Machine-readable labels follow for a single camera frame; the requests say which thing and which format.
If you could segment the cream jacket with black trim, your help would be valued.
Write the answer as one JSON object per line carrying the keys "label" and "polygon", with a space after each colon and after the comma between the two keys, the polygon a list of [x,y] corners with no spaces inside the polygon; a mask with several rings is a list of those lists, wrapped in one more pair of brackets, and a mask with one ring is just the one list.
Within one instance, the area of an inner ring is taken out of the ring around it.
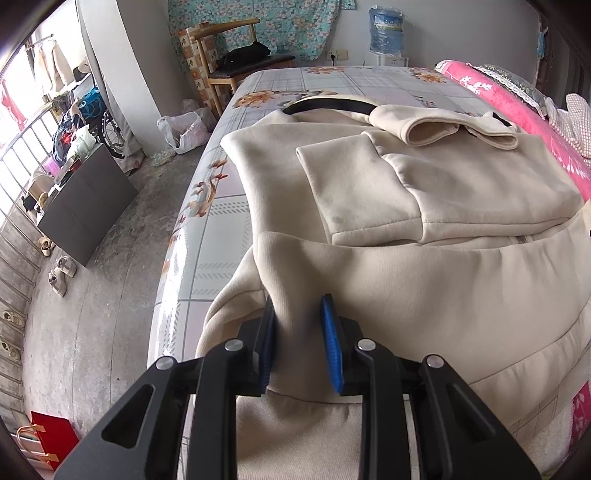
{"label": "cream jacket with black trim", "polygon": [[252,245],[197,350],[273,303],[276,363],[238,399],[238,477],[352,479],[362,400],[329,382],[322,297],[395,355],[446,359],[542,474],[589,375],[590,203],[537,136],[494,114],[298,102],[221,140]]}

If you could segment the black clothes on chair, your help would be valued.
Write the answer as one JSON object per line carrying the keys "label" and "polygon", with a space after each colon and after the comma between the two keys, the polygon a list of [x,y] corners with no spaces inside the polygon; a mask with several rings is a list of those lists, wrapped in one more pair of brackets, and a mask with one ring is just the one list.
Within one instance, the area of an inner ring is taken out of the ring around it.
{"label": "black clothes on chair", "polygon": [[263,61],[270,56],[270,48],[259,41],[233,49],[216,61],[220,71],[231,71]]}

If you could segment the red paper bag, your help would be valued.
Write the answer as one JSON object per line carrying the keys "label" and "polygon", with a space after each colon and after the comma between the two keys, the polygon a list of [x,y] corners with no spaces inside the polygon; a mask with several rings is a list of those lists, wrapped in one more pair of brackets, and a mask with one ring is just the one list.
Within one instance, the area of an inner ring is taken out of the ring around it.
{"label": "red paper bag", "polygon": [[16,431],[16,442],[55,471],[79,443],[79,437],[71,422],[39,412],[31,412],[31,422]]}

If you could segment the beige shoe pair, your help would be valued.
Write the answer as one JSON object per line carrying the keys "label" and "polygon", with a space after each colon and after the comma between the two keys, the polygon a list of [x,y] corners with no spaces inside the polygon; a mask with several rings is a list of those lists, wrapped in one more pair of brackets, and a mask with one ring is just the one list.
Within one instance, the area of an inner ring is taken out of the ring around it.
{"label": "beige shoe pair", "polygon": [[76,273],[76,262],[69,256],[60,256],[56,266],[48,274],[48,283],[52,291],[63,298],[67,293],[67,279],[73,279]]}

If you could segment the floral plaid bed sheet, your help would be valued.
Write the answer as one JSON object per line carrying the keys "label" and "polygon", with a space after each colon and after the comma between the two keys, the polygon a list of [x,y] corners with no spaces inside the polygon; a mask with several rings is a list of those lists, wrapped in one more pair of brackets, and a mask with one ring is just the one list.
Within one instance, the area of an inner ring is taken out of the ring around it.
{"label": "floral plaid bed sheet", "polygon": [[471,115],[491,110],[500,114],[435,69],[315,66],[265,70],[246,77],[221,114],[180,207],[158,285],[149,363],[163,355],[179,361],[193,356],[208,307],[252,244],[249,205],[238,171],[219,145],[221,138],[273,110],[320,94],[355,95]]}

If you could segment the dark grey cabinet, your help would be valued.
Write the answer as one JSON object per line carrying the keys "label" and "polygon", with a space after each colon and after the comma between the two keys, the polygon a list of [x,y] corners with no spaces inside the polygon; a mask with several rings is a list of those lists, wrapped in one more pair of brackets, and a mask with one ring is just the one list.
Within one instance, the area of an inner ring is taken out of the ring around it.
{"label": "dark grey cabinet", "polygon": [[80,265],[138,195],[102,144],[45,204],[38,229]]}

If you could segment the white plastic bag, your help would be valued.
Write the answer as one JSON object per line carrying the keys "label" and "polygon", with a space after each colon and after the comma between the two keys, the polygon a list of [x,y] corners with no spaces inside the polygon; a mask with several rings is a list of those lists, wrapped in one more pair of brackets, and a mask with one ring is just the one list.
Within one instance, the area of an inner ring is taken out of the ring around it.
{"label": "white plastic bag", "polygon": [[172,151],[182,155],[208,142],[216,118],[204,107],[178,116],[163,116],[156,125]]}

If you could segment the pink floral blanket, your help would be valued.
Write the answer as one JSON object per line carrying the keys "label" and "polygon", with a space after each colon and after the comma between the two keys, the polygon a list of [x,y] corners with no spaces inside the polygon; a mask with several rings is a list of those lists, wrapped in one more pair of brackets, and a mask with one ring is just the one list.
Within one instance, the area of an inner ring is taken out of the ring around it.
{"label": "pink floral blanket", "polygon": [[[442,60],[435,70],[495,108],[508,120],[524,131],[540,136],[550,152],[565,169],[579,189],[584,200],[590,199],[590,168],[573,147],[563,139],[538,113],[521,101],[511,91],[486,77],[472,65],[457,60]],[[590,424],[590,339],[581,336],[584,349],[577,363],[549,398],[510,430],[521,443],[528,443],[542,436],[555,419],[567,428],[569,445],[578,441]]]}

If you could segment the metal balcony railing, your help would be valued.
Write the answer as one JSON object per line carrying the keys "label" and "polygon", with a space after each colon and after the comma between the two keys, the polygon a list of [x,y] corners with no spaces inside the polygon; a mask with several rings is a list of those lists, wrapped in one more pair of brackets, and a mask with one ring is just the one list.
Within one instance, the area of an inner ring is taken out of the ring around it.
{"label": "metal balcony railing", "polygon": [[26,421],[23,366],[27,314],[44,264],[42,233],[23,198],[42,170],[57,124],[45,105],[1,149],[1,415],[11,425]]}

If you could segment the bicycle with blue bag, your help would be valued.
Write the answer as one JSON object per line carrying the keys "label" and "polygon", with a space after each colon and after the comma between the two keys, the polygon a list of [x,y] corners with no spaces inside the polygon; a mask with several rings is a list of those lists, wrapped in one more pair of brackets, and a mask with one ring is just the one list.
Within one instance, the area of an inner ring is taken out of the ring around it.
{"label": "bicycle with blue bag", "polygon": [[97,87],[93,87],[81,98],[66,103],[69,107],[63,114],[52,137],[52,158],[63,165],[73,142],[74,133],[84,127],[89,135],[102,143],[115,159],[123,159],[124,138],[118,124],[106,107]]}

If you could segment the pink checkered cloth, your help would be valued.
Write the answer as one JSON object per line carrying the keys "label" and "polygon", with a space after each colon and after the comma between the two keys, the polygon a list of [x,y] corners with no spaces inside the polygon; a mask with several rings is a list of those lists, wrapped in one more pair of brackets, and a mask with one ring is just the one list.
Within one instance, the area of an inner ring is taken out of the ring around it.
{"label": "pink checkered cloth", "polygon": [[590,104],[576,93],[565,97],[567,109],[558,108],[550,97],[545,98],[549,124],[583,158],[591,157]]}

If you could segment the green lace-edged pillow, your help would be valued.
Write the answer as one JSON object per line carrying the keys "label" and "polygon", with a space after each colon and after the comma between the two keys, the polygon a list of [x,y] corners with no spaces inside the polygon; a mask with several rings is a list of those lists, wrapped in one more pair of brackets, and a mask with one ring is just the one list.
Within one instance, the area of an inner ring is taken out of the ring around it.
{"label": "green lace-edged pillow", "polygon": [[545,95],[521,76],[492,64],[474,65],[473,68],[512,92],[540,117],[547,117]]}

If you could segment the white water dispenser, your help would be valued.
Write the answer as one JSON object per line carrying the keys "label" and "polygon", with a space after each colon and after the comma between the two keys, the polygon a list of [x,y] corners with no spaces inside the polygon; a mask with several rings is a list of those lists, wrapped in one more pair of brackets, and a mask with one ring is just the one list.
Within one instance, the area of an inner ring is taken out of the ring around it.
{"label": "white water dispenser", "polygon": [[365,66],[408,67],[409,58],[402,55],[382,54],[368,51],[363,60]]}

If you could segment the wooden chair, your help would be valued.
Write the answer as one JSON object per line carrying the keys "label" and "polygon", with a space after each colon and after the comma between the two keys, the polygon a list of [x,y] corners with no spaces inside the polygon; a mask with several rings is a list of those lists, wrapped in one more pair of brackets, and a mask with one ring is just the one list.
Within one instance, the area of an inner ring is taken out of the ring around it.
{"label": "wooden chair", "polygon": [[[181,29],[177,36],[200,101],[219,118],[238,84],[256,71],[294,66],[294,55],[271,54],[256,36],[259,18],[219,24],[199,24]],[[249,45],[217,55],[215,37],[242,27],[249,28]]]}

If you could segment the blue water bottle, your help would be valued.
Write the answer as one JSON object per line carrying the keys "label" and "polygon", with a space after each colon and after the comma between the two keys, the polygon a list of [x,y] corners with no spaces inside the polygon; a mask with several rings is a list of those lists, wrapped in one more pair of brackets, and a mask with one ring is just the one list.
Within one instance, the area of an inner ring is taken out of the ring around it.
{"label": "blue water bottle", "polygon": [[405,14],[398,9],[370,7],[370,50],[382,55],[402,56],[404,21]]}

